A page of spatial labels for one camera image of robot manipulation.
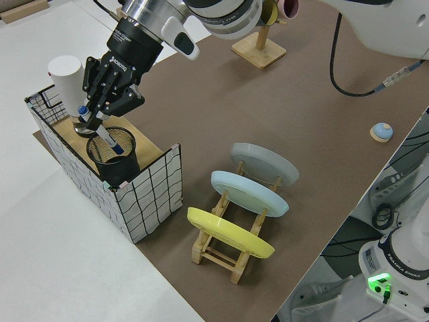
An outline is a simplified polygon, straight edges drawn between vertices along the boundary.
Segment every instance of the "marker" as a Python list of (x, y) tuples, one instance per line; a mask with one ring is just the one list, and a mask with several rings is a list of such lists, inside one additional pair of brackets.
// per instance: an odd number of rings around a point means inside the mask
[[(85, 120), (88, 121), (89, 117), (91, 116), (91, 112), (88, 110), (88, 107), (81, 106), (78, 109), (79, 115)], [(123, 148), (111, 137), (111, 135), (108, 133), (106, 128), (100, 124), (98, 129), (95, 130), (96, 133), (106, 141), (106, 143), (112, 148), (113, 151), (116, 152), (116, 154), (121, 155), (123, 153)]]

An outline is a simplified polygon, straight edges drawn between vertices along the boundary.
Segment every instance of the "plate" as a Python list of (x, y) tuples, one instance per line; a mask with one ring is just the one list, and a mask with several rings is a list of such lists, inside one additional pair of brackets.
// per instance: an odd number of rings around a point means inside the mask
[(214, 171), (211, 178), (213, 188), (221, 195), (227, 191), (227, 199), (236, 205), (262, 214), (267, 209), (267, 217), (281, 217), (289, 210), (289, 205), (275, 192), (238, 174)]
[(280, 176), (280, 185), (289, 186), (300, 177), (297, 168), (284, 157), (255, 144), (235, 143), (231, 148), (231, 159), (237, 165), (244, 161), (246, 174), (269, 184), (274, 184)]
[(249, 252), (252, 256), (268, 258), (274, 253), (274, 247), (266, 241), (212, 213), (190, 207), (188, 208), (188, 220), (195, 227), (221, 242), (242, 252)]

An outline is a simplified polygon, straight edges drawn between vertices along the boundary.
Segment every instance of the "grid pattern box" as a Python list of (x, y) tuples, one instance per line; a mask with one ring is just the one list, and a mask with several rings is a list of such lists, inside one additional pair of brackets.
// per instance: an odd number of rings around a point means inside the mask
[(137, 243), (152, 233), (182, 206), (180, 144), (173, 145), (129, 184), (115, 190), (54, 129), (56, 122), (68, 117), (54, 85), (27, 97), (25, 102), (67, 175), (131, 242)]

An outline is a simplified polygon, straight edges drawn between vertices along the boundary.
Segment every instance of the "black cable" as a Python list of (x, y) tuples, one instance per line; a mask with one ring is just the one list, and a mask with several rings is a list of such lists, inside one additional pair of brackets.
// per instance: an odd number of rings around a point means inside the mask
[(359, 320), (359, 321), (357, 321), (357, 322), (362, 322), (362, 321), (364, 321), (364, 320), (369, 319), (370, 317), (372, 317), (373, 315), (377, 314), (377, 313), (378, 313), (378, 312), (380, 312), (382, 309), (384, 309), (384, 306), (385, 306), (385, 304), (383, 303), (383, 305), (382, 305), (378, 310), (376, 310), (376, 311), (372, 312), (371, 314), (368, 314), (366, 317), (364, 317), (364, 318), (360, 319), (360, 320)]
[(350, 253), (350, 254), (345, 254), (345, 255), (324, 255), (321, 254), (320, 257), (333, 257), (333, 258), (338, 258), (338, 257), (348, 257), (348, 256), (353, 256), (353, 255), (357, 255), (359, 254), (359, 252), (355, 252), (355, 253)]
[(401, 146), (402, 147), (407, 147), (407, 146), (419, 146), (420, 144), (422, 144), (424, 142), (420, 142), (420, 143), (415, 143), (415, 144), (407, 144), (406, 146)]
[(104, 12), (110, 14), (110, 10), (108, 10), (104, 5), (98, 2), (98, 0), (93, 0), (96, 5), (98, 5)]
[(336, 246), (336, 245), (343, 245), (343, 244), (349, 244), (354, 242), (367, 242), (371, 240), (379, 240), (380, 237), (366, 237), (366, 238), (356, 238), (356, 239), (350, 239), (346, 241), (338, 241), (337, 243), (329, 243), (328, 246)]
[[(394, 83), (398, 82), (398, 79), (393, 80), (392, 76), (387, 78), (385, 81), (387, 81), (388, 79), (391, 79), (391, 82), (385, 83), (382, 82), (381, 84), (379, 84), (377, 87), (375, 87), (372, 91), (366, 92), (366, 93), (350, 93), (348, 91), (345, 91), (344, 89), (340, 88), (339, 85), (336, 83), (335, 78), (334, 78), (334, 60), (335, 60), (335, 51), (336, 51), (336, 43), (338, 41), (338, 34), (340, 32), (340, 26), (341, 26), (341, 19), (343, 18), (343, 15), (341, 13), (338, 14), (338, 18), (336, 20), (336, 25), (335, 25), (335, 32), (334, 32), (334, 39), (332, 41), (332, 48), (330, 51), (330, 62), (329, 62), (329, 77), (330, 77), (330, 82), (332, 83), (332, 85), (335, 87), (335, 89), (347, 96), (352, 96), (352, 97), (365, 97), (365, 96), (369, 96), (372, 95), (378, 91), (381, 91), (382, 89), (388, 87), (388, 86), (392, 86)], [(419, 61), (415, 62), (414, 64), (408, 66), (408, 73), (413, 72), (416, 68), (418, 68), (420, 65), (422, 65), (425, 62), (424, 59), (420, 59)]]
[(426, 134), (429, 134), (429, 131), (424, 132), (424, 133), (422, 133), (422, 134), (420, 134), (420, 135), (418, 135), (418, 136), (412, 136), (412, 137), (410, 137), (410, 138), (406, 138), (405, 140), (417, 139), (417, 138), (420, 138), (420, 137), (422, 137), (422, 136), (425, 136)]
[(108, 10), (104, 5), (99, 3), (98, 0), (93, 0), (93, 1), (101, 10), (103, 10), (105, 13), (110, 15), (114, 20), (116, 21), (120, 20), (120, 17), (118, 17), (113, 11)]
[(411, 149), (410, 151), (408, 151), (407, 153), (405, 153), (403, 156), (400, 156), (398, 159), (396, 159), (395, 161), (393, 161), (391, 164), (389, 164), (388, 166), (386, 166), (384, 168), (384, 170), (390, 168), (391, 166), (393, 166), (396, 162), (398, 162), (399, 160), (401, 160), (403, 157), (407, 156), (408, 154), (410, 154), (411, 152), (417, 150), (418, 148), (421, 148), (422, 146), (424, 146), (425, 144), (429, 143), (429, 141), (425, 141), (423, 143), (421, 143), (419, 146), (415, 147), (414, 149)]
[(385, 230), (392, 226), (394, 219), (395, 211), (393, 210), (393, 207), (388, 203), (382, 203), (375, 210), (375, 213), (372, 217), (372, 224), (375, 229)]
[(339, 85), (336, 83), (335, 78), (334, 78), (334, 60), (335, 60), (335, 50), (336, 50), (336, 42), (338, 40), (338, 34), (340, 32), (340, 26), (341, 26), (341, 19), (343, 18), (343, 15), (341, 13), (338, 14), (338, 18), (336, 20), (336, 26), (335, 26), (335, 33), (334, 33), (334, 40), (332, 42), (332, 49), (330, 51), (330, 63), (329, 63), (329, 76), (330, 76), (330, 81), (332, 83), (332, 85), (334, 85), (335, 89), (340, 92), (341, 94), (347, 95), (347, 96), (352, 96), (352, 97), (364, 97), (364, 96), (369, 96), (373, 93), (375, 93), (374, 90), (366, 92), (366, 93), (361, 93), (361, 94), (356, 94), (356, 93), (350, 93), (347, 92), (345, 90), (343, 90), (342, 88), (339, 87)]
[[(336, 240), (335, 238), (333, 238), (332, 240), (334, 242), (338, 243), (338, 240)], [(352, 252), (358, 252), (358, 250), (354, 250), (353, 248), (350, 248), (350, 247), (347, 247), (347, 246), (344, 246), (344, 245), (338, 245), (338, 246), (341, 246), (342, 248), (345, 248), (346, 250), (351, 250)]]

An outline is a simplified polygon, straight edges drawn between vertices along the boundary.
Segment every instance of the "paper cup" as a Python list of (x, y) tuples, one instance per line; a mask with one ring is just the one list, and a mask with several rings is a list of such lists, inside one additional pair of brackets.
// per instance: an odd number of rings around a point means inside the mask
[(56, 57), (50, 61), (48, 71), (67, 113), (79, 117), (78, 108), (86, 97), (82, 90), (84, 69), (79, 58), (69, 55)]

